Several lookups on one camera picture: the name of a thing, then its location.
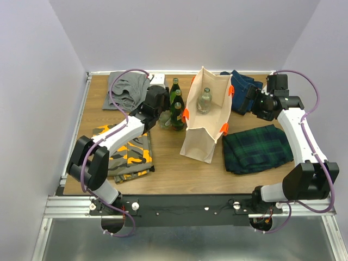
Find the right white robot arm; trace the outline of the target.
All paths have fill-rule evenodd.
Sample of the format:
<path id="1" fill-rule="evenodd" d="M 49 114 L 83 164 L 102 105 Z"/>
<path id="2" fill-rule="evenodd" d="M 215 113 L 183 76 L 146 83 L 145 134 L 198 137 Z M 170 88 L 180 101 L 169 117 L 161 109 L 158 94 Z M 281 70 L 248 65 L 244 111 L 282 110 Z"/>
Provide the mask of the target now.
<path id="1" fill-rule="evenodd" d="M 251 112 L 259 119 L 277 120 L 288 139 L 295 167 L 280 183 L 259 186 L 250 199 L 251 209 L 262 213 L 270 202 L 334 199 L 333 183 L 339 173 L 338 164 L 330 162 L 317 145 L 304 105 L 288 89 L 285 70 L 266 78 L 266 90 L 250 87 L 241 106 L 246 109 L 252 101 Z"/>

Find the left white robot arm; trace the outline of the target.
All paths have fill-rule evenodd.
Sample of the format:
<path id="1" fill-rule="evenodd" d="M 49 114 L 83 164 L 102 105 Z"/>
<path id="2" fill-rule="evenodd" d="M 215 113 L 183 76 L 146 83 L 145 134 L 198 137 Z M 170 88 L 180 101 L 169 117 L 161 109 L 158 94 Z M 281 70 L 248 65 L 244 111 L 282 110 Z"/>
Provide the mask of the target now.
<path id="1" fill-rule="evenodd" d="M 127 142 L 154 127 L 162 112 L 170 108 L 168 88 L 150 86 L 145 100 L 121 123 L 92 138 L 81 136 L 73 148 L 66 172 L 77 180 L 84 192 L 102 200 L 109 215 L 120 210 L 120 192 L 107 181 L 109 157 Z"/>

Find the beige canvas tote bag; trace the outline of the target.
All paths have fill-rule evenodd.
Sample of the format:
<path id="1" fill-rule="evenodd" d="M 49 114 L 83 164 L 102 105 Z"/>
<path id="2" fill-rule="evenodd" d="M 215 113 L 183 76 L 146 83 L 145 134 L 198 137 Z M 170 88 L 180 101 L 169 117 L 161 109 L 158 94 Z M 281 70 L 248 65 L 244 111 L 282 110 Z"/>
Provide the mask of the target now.
<path id="1" fill-rule="evenodd" d="M 198 99 L 208 88 L 212 95 L 210 111 L 199 112 Z M 218 139 L 228 133 L 234 87 L 231 75 L 215 75 L 204 67 L 191 83 L 183 119 L 187 124 L 180 155 L 210 164 Z"/>

